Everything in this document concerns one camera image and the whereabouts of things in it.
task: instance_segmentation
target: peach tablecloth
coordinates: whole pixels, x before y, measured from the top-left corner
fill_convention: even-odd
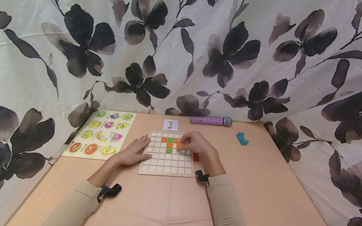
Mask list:
[[[247,226],[325,225],[261,123],[195,125],[189,117],[137,114],[123,146],[150,130],[161,131],[164,119],[179,120],[179,132],[198,130],[218,149]],[[238,132],[245,133],[247,146],[238,142]],[[102,164],[101,160],[60,157],[8,226],[40,225],[80,180]],[[212,225],[204,184],[195,177],[139,175],[138,167],[135,164],[114,173],[108,186],[119,183],[123,190],[116,198],[106,198],[84,225]],[[201,163],[195,162],[194,169],[202,169]]]

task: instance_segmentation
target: black wrist strap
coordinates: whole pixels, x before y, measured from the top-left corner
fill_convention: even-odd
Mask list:
[[[202,173],[202,170],[197,170],[195,172],[195,175],[196,175],[196,179],[198,181],[201,181],[201,182],[206,182],[206,183],[209,183],[209,175],[208,174],[203,174]]]
[[[101,193],[97,196],[97,201],[100,203],[105,196],[116,196],[122,190],[122,187],[119,184],[115,184],[112,188],[109,188],[106,185],[103,185]]]

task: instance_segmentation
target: left hand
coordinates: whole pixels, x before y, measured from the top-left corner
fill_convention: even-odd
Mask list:
[[[151,139],[148,138],[148,135],[141,136],[139,139],[132,141],[126,149],[118,152],[109,159],[115,161],[118,165],[133,165],[141,160],[150,159],[152,158],[152,155],[140,154],[150,141]]]

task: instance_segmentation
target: wooden puzzle board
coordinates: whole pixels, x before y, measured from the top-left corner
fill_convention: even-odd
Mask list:
[[[138,174],[159,176],[194,176],[192,151],[180,151],[183,133],[174,131],[150,131],[151,142],[144,148],[144,154],[152,158],[140,163]]]
[[[121,150],[135,117],[132,112],[97,110],[62,156],[107,160]]]

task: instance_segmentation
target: glitter microphone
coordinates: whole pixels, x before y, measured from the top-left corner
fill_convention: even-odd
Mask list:
[[[210,125],[225,125],[231,126],[232,119],[229,117],[220,118],[220,117],[191,117],[191,124],[210,124]]]

